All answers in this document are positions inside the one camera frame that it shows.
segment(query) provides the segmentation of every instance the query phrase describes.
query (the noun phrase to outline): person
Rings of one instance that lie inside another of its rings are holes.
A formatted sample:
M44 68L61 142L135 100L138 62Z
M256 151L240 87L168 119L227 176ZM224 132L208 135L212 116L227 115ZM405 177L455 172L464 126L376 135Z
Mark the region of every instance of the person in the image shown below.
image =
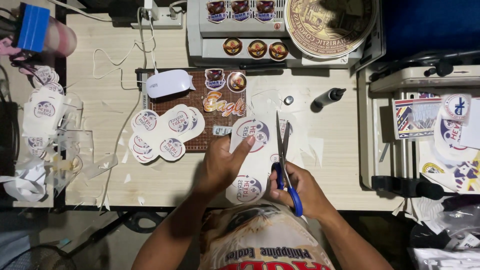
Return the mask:
M254 141L246 137L231 154L228 135L209 145L198 183L144 243L133 270L177 269L200 229L199 269L334 270L306 222L292 214L289 193L276 188L275 170L269 176L269 195L281 204L257 201L204 215L209 202L233 183ZM290 162L286 170L303 215L318 220L343 270L392 269L335 210L307 170Z

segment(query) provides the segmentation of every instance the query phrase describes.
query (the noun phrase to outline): small metal cap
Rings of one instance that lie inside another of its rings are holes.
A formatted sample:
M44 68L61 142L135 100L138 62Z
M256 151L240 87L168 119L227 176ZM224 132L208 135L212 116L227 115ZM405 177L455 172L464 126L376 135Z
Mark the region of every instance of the small metal cap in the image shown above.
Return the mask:
M293 103L293 97L292 96L288 96L286 97L283 102L285 103L285 105L290 105Z

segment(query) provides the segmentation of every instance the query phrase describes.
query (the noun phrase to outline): cardboard disc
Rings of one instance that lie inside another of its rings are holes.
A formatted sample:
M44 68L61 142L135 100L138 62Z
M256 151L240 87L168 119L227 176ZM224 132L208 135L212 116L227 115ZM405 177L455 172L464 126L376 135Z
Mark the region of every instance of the cardboard disc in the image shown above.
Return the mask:
M371 32L376 0L287 0L285 26L293 43L317 58L342 57Z

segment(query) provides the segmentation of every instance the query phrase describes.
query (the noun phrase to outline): desk surface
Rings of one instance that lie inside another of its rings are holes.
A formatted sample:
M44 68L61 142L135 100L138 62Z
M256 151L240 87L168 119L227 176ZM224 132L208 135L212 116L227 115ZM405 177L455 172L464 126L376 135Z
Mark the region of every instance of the desk surface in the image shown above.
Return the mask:
M95 161L112 153L115 138L130 110L135 105L138 90L123 90L120 86L120 70L106 77L94 80L92 77L95 49L104 49L114 62L119 62L139 40L138 30L114 28L111 23L99 22L79 14L67 16L67 25L77 35L78 46L67 58L67 85L77 82L68 89L80 96L84 102L84 126L93 130ZM144 31L149 39L149 31ZM186 29L156 30L157 68L188 67L186 49ZM153 46L146 44L147 50ZM151 55L147 54L147 68L152 68ZM123 68L123 80L135 80L134 69L142 67L143 54L135 47L129 57L119 66ZM106 74L116 68L104 53L97 52L96 76ZM323 166L315 166L315 160L302 154L308 169L325 195L338 210L394 210L403 198L388 199L379 197L376 192L362 191L359 185L359 141L357 117L356 79L348 70L297 69L284 70L281 75L248 76L248 95L262 90L277 89L281 96L291 95L295 101L285 111L293 112L297 118L315 119L308 126L310 137L324 139ZM136 83L123 83L125 88L136 88ZM332 87L346 88L341 101L325 107L320 113L310 110L310 103L319 94ZM113 109L123 112L105 112L102 101ZM132 134L130 125L126 127L124 141ZM122 159L127 147L119 146L117 156ZM177 206L192 185L195 168L203 159L202 153L187 153L179 161L167 163L159 160L144 166L131 155L126 164L119 163L113 168L108 185L111 206L139 206L138 197L145 199L144 206ZM124 184L127 174L132 180ZM101 174L86 183L75 179L66 193L67 205L88 205L93 197L101 203L101 195L107 173ZM228 207L230 203L219 196L212 207Z

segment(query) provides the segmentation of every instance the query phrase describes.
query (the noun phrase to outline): t-shirt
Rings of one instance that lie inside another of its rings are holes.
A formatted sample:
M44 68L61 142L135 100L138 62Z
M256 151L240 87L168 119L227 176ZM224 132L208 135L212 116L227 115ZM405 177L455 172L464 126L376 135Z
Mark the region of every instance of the t-shirt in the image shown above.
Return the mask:
M266 201L205 214L199 269L335 270L306 222Z

